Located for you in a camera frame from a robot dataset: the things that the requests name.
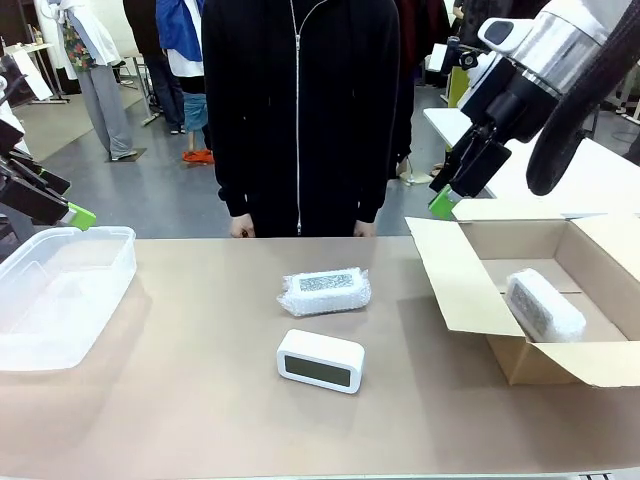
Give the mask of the white board on stand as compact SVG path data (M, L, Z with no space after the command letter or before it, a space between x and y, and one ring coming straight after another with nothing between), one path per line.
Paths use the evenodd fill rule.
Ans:
M27 50L24 48L15 50L10 53L10 57L16 63L20 73L26 76L26 83L33 94L33 99L29 101L31 105L68 104L70 102L59 92L55 93L52 90L49 82L31 60Z

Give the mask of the open cardboard box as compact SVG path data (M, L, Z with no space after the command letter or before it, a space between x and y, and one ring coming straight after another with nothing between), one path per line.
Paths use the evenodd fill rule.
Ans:
M447 328L485 337L510 384L640 387L640 217L407 224ZM504 297L525 269L584 315L581 340L537 343L521 328Z

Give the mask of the person's right forearm black sleeve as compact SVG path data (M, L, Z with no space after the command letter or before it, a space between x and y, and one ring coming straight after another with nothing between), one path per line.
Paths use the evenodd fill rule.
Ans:
M249 213L246 178L247 147L243 121L225 100L207 94L208 126L215 161L219 197L231 217Z

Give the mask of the white round stand base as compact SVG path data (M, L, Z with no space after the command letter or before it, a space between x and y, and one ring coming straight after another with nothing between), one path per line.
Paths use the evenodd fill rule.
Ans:
M409 157L405 157L396 168L397 177L408 186L429 184L433 177L426 172L415 170Z

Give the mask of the clear plastic storage container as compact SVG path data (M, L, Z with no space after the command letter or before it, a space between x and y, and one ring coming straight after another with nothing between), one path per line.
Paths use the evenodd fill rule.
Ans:
M0 372L79 365L137 271L126 226L56 227L36 233L0 263Z

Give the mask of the yellow-green panel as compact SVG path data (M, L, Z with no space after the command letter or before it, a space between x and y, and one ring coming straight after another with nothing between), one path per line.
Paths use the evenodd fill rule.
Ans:
M449 75L448 107L457 108L469 88L469 75L461 67L454 67Z

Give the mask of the bubble-wrapped white clock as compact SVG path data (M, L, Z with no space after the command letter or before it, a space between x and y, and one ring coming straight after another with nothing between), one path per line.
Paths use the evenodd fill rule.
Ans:
M278 302L295 317L358 310L371 300L368 271L359 267L283 277Z
M536 270L510 275L504 300L534 342L572 343L584 336L584 315Z

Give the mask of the long white table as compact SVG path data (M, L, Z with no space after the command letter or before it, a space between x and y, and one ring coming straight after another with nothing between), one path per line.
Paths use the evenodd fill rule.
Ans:
M461 198L450 219L547 220L618 213L640 217L640 167L596 142L581 142L563 177L546 196L532 194L526 182L534 143L511 140L506 148L510 158L484 187L489 196Z

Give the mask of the white digital alarm clock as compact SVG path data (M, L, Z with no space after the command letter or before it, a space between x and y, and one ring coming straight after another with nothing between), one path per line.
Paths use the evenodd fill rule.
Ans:
M276 352L281 377L345 394L359 391L365 349L356 342L289 330Z

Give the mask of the person dark jacket blue jeans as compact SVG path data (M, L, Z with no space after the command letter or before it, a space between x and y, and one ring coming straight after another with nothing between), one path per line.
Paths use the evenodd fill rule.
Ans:
M138 52L149 71L154 91L172 135L184 134L184 99L159 42L156 0L122 0Z

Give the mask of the mannequin floral shirt grey trousers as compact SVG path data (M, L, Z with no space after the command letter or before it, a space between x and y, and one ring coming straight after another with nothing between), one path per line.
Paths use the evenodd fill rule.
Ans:
M89 118L110 160L133 157L131 128L113 71L121 57L108 30L84 0L43 0L41 11L56 25L63 68L69 79L79 82Z

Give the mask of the mannequin blue white clothes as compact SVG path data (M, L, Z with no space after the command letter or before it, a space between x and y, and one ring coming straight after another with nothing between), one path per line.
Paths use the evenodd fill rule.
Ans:
M156 0L159 42L184 99L187 149L210 150L201 41L204 0Z

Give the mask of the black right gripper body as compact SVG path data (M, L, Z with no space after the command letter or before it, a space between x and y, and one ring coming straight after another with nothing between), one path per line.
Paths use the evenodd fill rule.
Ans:
M556 91L512 62L494 62L460 101L473 131L499 144L530 141L555 108Z

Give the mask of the person's black zip hoodie torso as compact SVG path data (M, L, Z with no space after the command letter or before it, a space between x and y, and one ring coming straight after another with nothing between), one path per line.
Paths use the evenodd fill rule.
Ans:
M394 0L205 0L206 96L243 121L256 237L354 237L356 134L394 96Z

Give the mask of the person's right hand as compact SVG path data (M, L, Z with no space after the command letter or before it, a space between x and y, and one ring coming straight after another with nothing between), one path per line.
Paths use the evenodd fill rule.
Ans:
M255 238L255 228L249 214L231 218L230 234L233 238Z

